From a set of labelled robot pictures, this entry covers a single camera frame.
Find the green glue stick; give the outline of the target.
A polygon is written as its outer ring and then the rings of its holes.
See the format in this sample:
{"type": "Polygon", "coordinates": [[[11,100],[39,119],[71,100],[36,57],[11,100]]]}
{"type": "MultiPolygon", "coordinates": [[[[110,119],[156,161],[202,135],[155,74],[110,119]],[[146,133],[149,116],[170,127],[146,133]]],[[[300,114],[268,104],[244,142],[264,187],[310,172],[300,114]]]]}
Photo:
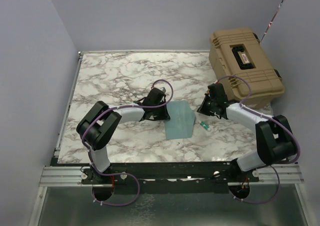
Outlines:
{"type": "Polygon", "coordinates": [[[199,124],[202,128],[204,128],[206,131],[210,131],[210,127],[203,121],[199,121],[199,124]]]}

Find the teal envelope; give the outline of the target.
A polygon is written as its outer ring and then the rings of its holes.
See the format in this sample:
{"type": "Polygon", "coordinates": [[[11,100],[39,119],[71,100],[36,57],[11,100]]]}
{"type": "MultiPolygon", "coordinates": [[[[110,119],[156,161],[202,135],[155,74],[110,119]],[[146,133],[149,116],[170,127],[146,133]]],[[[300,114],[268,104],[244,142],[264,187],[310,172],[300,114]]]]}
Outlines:
{"type": "Polygon", "coordinates": [[[191,138],[196,117],[188,102],[171,101],[166,107],[170,116],[164,123],[166,140],[191,138]]]}

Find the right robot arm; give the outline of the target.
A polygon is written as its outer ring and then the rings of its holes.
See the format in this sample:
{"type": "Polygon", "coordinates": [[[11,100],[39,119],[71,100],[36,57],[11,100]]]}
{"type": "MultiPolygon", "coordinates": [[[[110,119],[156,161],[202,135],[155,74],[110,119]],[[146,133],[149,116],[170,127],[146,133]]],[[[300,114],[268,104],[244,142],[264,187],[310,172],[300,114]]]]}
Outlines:
{"type": "Polygon", "coordinates": [[[229,174],[234,181],[242,181],[252,169],[279,163],[298,154],[297,143],[284,116],[270,117],[236,100],[229,100],[221,83],[207,87],[197,112],[235,121],[255,133],[256,149],[231,163],[229,174]]]}

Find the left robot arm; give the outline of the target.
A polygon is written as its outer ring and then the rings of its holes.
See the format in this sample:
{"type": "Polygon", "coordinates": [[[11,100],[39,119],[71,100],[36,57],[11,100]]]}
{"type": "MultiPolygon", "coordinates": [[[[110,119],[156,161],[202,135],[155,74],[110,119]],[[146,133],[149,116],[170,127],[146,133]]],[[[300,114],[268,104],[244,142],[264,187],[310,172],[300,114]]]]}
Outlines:
{"type": "Polygon", "coordinates": [[[96,102],[76,127],[82,143],[88,150],[93,164],[93,177],[99,183],[110,179],[111,162],[108,157],[107,144],[118,125],[127,122],[167,121],[165,88],[152,88],[146,97],[129,105],[109,106],[103,101],[96,102]]]}

